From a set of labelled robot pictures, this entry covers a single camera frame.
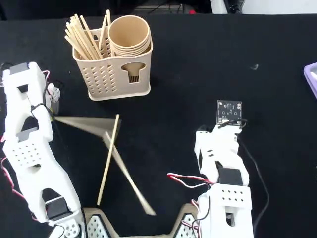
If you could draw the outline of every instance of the perforated panel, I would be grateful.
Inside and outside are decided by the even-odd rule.
[[[98,215],[93,215],[87,224],[88,238],[109,238],[106,228]]]
[[[183,218],[183,221],[188,224],[192,224],[194,220],[195,218],[192,214],[186,214]],[[180,224],[174,238],[196,238],[197,236],[196,230],[192,230],[190,227]]]
[[[250,188],[247,186],[215,184],[212,186],[211,203],[252,209]]]
[[[40,164],[42,156],[37,142],[26,140],[19,142],[9,149],[10,155],[7,155],[10,162],[21,167],[29,167]]]

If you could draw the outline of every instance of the utensil holder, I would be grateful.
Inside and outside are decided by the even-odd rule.
[[[90,30],[96,43],[101,44],[101,54],[103,59],[85,60],[81,59],[80,54],[73,48],[73,58],[76,60],[80,72],[88,88],[89,98],[93,101],[108,99],[134,97],[147,95],[150,90],[150,70],[153,43],[148,50],[138,56],[123,57],[111,56],[110,41],[108,38],[108,27],[105,27],[104,38],[100,38],[100,29]],[[139,75],[129,77],[128,71],[123,67],[129,63],[143,63],[145,66],[140,69]]]

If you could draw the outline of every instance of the white 3d printed part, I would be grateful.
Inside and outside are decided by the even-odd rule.
[[[109,238],[99,215],[93,215],[87,224],[88,238]]]

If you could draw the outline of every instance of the bundle of chopsticks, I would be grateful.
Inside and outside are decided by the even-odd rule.
[[[80,19],[77,14],[70,18],[70,23],[66,22],[65,29],[66,36],[65,39],[72,45],[72,47],[80,54],[81,58],[84,60],[100,60],[103,58],[102,55],[102,39],[104,38],[106,24],[108,26],[111,24],[110,11],[106,11],[104,17],[101,35],[99,37],[99,43],[97,45],[94,37],[84,19],[83,16],[80,16]]]

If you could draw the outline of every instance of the wooden chopstick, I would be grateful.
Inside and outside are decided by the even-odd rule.
[[[103,25],[101,27],[101,33],[100,33],[99,44],[98,44],[99,50],[101,50],[101,43],[103,42],[103,39],[104,39],[106,23],[107,23],[107,15],[105,15],[103,20]]]
[[[77,14],[75,14],[75,19],[76,19],[74,21],[75,26],[76,26],[78,32],[82,35],[82,39],[84,40],[86,46],[88,47],[88,50],[92,54],[93,59],[94,60],[98,60],[99,59],[99,55],[97,54],[96,50],[94,49],[93,43],[87,37],[87,34],[85,33],[85,31],[84,31],[84,29],[82,27],[82,24],[81,24]]]
[[[87,43],[85,42],[84,36],[81,34],[81,32],[79,31],[79,29],[76,26],[75,22],[71,22],[70,26],[72,27],[72,29],[74,30],[76,37],[79,39],[79,41],[81,42],[81,45],[83,46],[83,48],[86,49],[86,52],[88,53],[88,55],[90,56],[90,58],[92,60],[95,60],[94,54],[91,52],[91,50],[89,49],[89,46],[87,45]]]
[[[88,27],[88,25],[87,25],[87,23],[86,23],[84,17],[83,17],[83,16],[80,16],[80,19],[81,19],[81,21],[83,22],[83,25],[84,25],[84,27],[85,27],[85,29],[86,29],[86,32],[88,33],[88,36],[89,36],[89,38],[90,38],[90,41],[93,43],[93,46],[94,46],[94,48],[95,48],[95,50],[96,50],[96,52],[97,52],[99,58],[102,59],[103,56],[102,56],[101,53],[100,53],[100,50],[99,50],[99,48],[98,48],[98,46],[97,46],[97,44],[96,44],[96,42],[95,42],[95,40],[94,40],[93,35],[92,35],[91,32],[90,32],[90,29],[89,29],[89,27]]]
[[[90,55],[88,54],[86,48],[84,47],[81,39],[79,38],[79,36],[77,35],[77,33],[75,32],[72,24],[70,24],[69,22],[66,22],[66,27],[69,31],[69,33],[73,36],[73,41],[76,41],[78,43],[78,46],[82,49],[82,52],[85,53],[86,57],[88,60],[91,60]]]
[[[106,161],[106,167],[105,167],[105,171],[104,171],[103,180],[102,180],[101,185],[100,185],[100,190],[99,190],[99,195],[98,195],[98,200],[97,200],[97,205],[98,206],[100,205],[101,199],[103,197],[106,177],[107,177],[107,174],[108,174],[108,170],[109,170],[109,166],[110,166],[110,160],[111,160],[111,157],[112,157],[112,151],[113,151],[115,134],[116,134],[117,127],[118,127],[118,122],[119,122],[119,114],[117,114],[117,116],[115,117],[115,121],[114,121],[113,132],[112,132],[112,137],[111,137],[111,143],[110,143],[108,156],[107,156],[107,161]]]
[[[99,44],[97,45],[84,17],[81,15],[79,18],[78,15],[75,14],[74,16],[71,16],[70,23],[66,23],[66,40],[72,46],[76,46],[74,48],[82,58],[87,60],[100,60],[103,58],[101,44],[104,39],[107,22],[109,26],[111,24],[109,10],[106,11],[101,28]]]
[[[72,47],[75,48],[75,50],[78,51],[78,53],[85,59],[88,60],[88,57],[86,54],[82,51],[82,49],[75,43],[73,42],[68,36],[65,36],[65,39],[72,45]]]

